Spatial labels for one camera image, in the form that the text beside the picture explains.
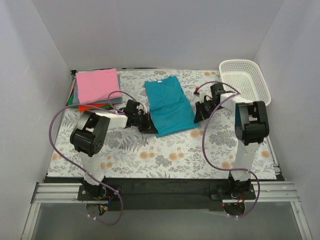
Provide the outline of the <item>teal t-shirt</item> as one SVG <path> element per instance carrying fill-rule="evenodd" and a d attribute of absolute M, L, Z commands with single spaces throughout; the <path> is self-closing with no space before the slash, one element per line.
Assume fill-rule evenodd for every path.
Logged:
<path fill-rule="evenodd" d="M 158 138 L 194 129 L 200 125 L 194 122 L 195 113 L 176 76 L 158 81 L 145 81 L 144 86 Z"/>

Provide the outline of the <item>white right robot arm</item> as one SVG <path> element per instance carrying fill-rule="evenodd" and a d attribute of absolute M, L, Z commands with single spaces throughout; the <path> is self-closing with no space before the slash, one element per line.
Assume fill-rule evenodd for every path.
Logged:
<path fill-rule="evenodd" d="M 209 187 L 213 199 L 223 197 L 244 198 L 252 192 L 252 165 L 256 152 L 264 139 L 269 135 L 269 121 L 266 105 L 263 101 L 250 101 L 241 97 L 241 93 L 231 85 L 218 81 L 210 81 L 211 95 L 205 94 L 197 87 L 194 95 L 196 102 L 195 123 L 210 121 L 220 108 L 234 112 L 234 132 L 238 140 L 237 151 L 232 168 L 215 167 L 219 171 L 228 172 L 228 178 L 221 183 Z"/>

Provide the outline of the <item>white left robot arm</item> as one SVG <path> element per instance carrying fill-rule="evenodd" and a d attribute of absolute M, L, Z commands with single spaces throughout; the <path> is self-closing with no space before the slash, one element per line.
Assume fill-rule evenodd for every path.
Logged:
<path fill-rule="evenodd" d="M 101 168 L 102 160 L 98 155 L 107 131 L 134 126 L 143 134 L 158 133 L 144 104 L 130 99 L 121 110 L 124 115 L 84 111 L 70 136 L 70 143 L 79 153 L 82 167 L 86 170 L 81 184 L 85 192 L 95 200 L 107 197 L 107 189 L 100 183 L 105 175 Z"/>

